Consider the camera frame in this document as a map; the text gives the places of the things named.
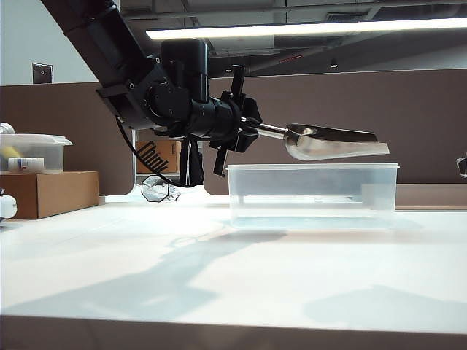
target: table surface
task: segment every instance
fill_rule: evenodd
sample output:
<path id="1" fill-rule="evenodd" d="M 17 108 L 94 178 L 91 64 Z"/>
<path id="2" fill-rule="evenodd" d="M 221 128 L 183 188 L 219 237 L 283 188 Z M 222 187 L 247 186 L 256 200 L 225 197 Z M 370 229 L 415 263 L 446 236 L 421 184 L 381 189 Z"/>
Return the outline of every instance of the table surface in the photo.
<path id="1" fill-rule="evenodd" d="M 260 231 L 226 197 L 127 200 L 2 223 L 1 313 L 467 334 L 467 211 Z"/>

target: ceiling vent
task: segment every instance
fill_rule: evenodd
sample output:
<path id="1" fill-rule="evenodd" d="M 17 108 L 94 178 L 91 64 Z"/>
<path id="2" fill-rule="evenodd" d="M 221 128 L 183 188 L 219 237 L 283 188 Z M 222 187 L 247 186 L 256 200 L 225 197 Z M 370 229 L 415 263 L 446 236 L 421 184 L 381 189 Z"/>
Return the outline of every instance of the ceiling vent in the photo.
<path id="1" fill-rule="evenodd" d="M 345 23 L 364 20 L 367 12 L 328 12 L 326 22 Z"/>

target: plastic storage box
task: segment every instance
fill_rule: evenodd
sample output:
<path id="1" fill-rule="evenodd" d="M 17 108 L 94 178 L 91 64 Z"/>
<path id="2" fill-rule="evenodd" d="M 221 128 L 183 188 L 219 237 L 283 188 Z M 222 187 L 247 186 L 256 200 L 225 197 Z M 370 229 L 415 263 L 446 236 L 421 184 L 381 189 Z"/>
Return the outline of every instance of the plastic storage box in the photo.
<path id="1" fill-rule="evenodd" d="M 0 174 L 61 173 L 64 136 L 34 133 L 0 134 Z"/>
<path id="2" fill-rule="evenodd" d="M 384 228 L 395 207 L 396 163 L 228 166 L 239 228 Z"/>

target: fluorescent light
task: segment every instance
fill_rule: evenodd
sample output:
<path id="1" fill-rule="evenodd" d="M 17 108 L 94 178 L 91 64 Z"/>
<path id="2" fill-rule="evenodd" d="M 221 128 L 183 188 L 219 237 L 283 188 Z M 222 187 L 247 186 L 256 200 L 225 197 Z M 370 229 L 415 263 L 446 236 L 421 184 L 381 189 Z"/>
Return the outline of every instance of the fluorescent light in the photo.
<path id="1" fill-rule="evenodd" d="M 351 23 L 274 24 L 267 26 L 237 26 L 148 30 L 151 39 L 235 38 L 239 36 L 271 36 L 295 34 L 339 34 L 361 31 L 400 31 L 417 29 L 467 28 L 467 18 L 432 20 L 388 20 Z"/>

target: black cable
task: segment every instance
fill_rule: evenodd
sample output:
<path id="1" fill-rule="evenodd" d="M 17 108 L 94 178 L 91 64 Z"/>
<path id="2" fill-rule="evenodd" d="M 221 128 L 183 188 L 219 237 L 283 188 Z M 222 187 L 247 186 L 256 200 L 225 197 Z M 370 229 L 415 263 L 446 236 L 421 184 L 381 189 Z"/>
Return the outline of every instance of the black cable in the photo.
<path id="1" fill-rule="evenodd" d="M 118 117 L 115 118 L 115 120 L 117 121 L 117 125 L 118 125 L 118 129 L 120 130 L 122 136 L 123 136 L 123 139 L 125 140 L 126 144 L 128 147 L 130 147 L 130 150 L 133 152 L 133 154 L 135 155 L 135 157 L 141 162 L 141 164 L 143 166 L 145 166 L 149 171 L 151 171 L 152 173 L 154 173 L 155 175 L 159 176 L 162 180 L 164 180 L 165 182 L 173 185 L 173 186 L 176 186 L 176 187 L 184 187 L 184 188 L 191 188 L 191 187 L 195 187 L 196 185 L 195 184 L 182 184 L 182 183 L 176 183 L 172 180 L 170 180 L 169 178 L 165 177 L 164 175 L 162 175 L 159 171 L 156 171 L 154 168 L 151 168 L 145 161 L 143 158 L 141 158 L 141 156 L 139 155 L 138 151 L 136 151 L 133 147 L 133 145 L 131 144 L 130 140 L 128 139 L 128 136 L 126 135 L 126 132 L 125 132 L 125 129 L 123 129 L 123 126 L 122 126 L 122 123 L 119 121 Z"/>

